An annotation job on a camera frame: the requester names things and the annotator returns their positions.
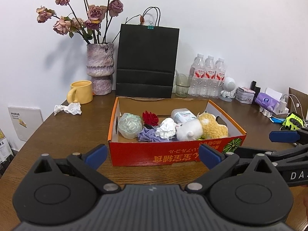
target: black paper bag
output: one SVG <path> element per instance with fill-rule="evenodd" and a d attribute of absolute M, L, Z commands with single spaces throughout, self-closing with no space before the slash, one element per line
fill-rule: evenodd
<path fill-rule="evenodd" d="M 117 96 L 171 97 L 179 32 L 179 28 L 121 25 Z"/>

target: vase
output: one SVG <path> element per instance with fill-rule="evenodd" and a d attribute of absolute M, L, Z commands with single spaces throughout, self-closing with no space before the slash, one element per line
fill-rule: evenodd
<path fill-rule="evenodd" d="M 87 74 L 91 76 L 93 93 L 106 95 L 111 92 L 111 75 L 114 73 L 113 43 L 87 45 Z"/>

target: purple cloth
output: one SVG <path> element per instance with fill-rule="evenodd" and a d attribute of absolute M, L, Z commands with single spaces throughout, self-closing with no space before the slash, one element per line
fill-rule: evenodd
<path fill-rule="evenodd" d="M 138 134 L 138 139 L 140 142 L 170 142 L 168 139 L 155 136 L 155 132 L 156 129 L 143 128 L 143 130 Z"/>

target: yellow mug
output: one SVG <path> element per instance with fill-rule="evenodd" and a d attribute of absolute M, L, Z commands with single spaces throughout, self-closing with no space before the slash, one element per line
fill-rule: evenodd
<path fill-rule="evenodd" d="M 68 103 L 86 104 L 93 100 L 93 90 L 91 81 L 73 82 L 70 91 L 67 93 Z"/>

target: red rose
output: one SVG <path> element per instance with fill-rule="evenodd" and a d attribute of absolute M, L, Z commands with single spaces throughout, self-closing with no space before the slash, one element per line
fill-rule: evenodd
<path fill-rule="evenodd" d="M 151 126 L 158 126 L 158 117 L 156 114 L 152 114 L 151 112 L 142 113 L 142 119 L 144 124 L 149 124 Z"/>

